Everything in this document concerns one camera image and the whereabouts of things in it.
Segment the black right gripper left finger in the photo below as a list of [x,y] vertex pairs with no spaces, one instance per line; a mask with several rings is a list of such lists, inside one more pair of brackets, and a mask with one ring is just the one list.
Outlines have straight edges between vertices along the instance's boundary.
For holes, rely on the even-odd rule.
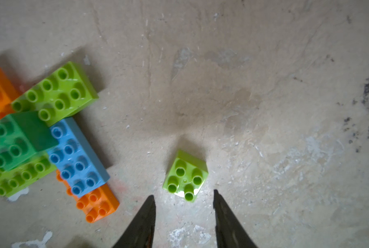
[[151,248],[156,224],[156,203],[150,195],[113,248]]

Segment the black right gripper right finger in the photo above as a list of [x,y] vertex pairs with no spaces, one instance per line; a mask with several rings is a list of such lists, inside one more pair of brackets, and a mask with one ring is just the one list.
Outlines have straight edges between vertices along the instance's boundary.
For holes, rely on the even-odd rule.
[[218,248],[258,248],[216,189],[214,190],[213,208]]

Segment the blue lego plate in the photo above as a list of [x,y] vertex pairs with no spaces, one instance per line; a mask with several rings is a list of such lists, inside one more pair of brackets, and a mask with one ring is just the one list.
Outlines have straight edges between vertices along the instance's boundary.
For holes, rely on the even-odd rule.
[[50,127],[58,145],[47,151],[61,178],[80,198],[108,182],[110,176],[72,117]]

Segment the lime green lego plate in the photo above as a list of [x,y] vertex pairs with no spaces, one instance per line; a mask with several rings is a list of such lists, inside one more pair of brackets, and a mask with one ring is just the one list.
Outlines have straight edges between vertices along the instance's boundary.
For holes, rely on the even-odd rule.
[[15,112],[36,111],[51,127],[94,103],[99,96],[85,71],[67,62],[11,103]]
[[46,152],[9,171],[0,168],[0,196],[10,197],[55,170]]

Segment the dark green square lego brick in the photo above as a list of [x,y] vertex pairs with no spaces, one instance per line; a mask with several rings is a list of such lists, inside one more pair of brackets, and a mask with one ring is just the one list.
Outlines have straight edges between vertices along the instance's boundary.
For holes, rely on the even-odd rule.
[[8,114],[0,120],[0,168],[11,170],[58,145],[37,111]]

